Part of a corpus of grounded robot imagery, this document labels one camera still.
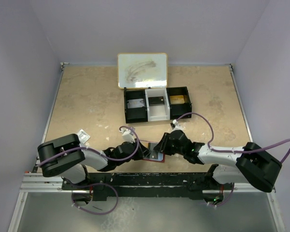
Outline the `red card holder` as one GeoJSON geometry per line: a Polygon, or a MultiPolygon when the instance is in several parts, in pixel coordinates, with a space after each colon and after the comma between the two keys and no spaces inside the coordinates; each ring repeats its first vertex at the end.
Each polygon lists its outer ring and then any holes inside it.
{"type": "Polygon", "coordinates": [[[140,140],[142,145],[150,150],[150,154],[146,154],[143,160],[153,161],[163,163],[165,161],[165,155],[153,150],[153,148],[158,144],[158,142],[148,141],[148,140],[140,140]]]}

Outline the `black white three-bin organizer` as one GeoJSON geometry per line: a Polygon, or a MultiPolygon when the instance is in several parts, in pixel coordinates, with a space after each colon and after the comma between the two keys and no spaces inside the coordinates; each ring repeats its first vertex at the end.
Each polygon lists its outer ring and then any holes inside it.
{"type": "Polygon", "coordinates": [[[187,87],[124,89],[127,124],[191,118],[192,103],[187,87]]]}

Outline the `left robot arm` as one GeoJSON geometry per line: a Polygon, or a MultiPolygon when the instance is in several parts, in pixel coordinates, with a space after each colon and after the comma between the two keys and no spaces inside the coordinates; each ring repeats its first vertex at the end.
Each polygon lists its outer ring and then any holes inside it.
{"type": "Polygon", "coordinates": [[[88,166],[98,172],[108,172],[131,160],[142,160],[151,153],[150,149],[137,140],[101,151],[87,148],[76,134],[43,143],[37,150],[39,167],[44,177],[61,176],[78,189],[89,186],[88,166]]]}

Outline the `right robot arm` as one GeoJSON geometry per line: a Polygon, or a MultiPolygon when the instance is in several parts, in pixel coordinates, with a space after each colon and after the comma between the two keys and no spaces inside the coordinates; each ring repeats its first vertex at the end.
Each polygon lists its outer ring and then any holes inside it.
{"type": "Polygon", "coordinates": [[[260,148],[248,142],[244,147],[237,147],[239,153],[232,150],[219,153],[205,143],[192,142],[181,130],[164,133],[160,142],[153,148],[165,155],[179,154],[192,164],[211,164],[205,177],[210,189],[217,189],[221,184],[249,183],[254,188],[271,192],[274,188],[282,163],[266,151],[252,152],[260,148]]]}

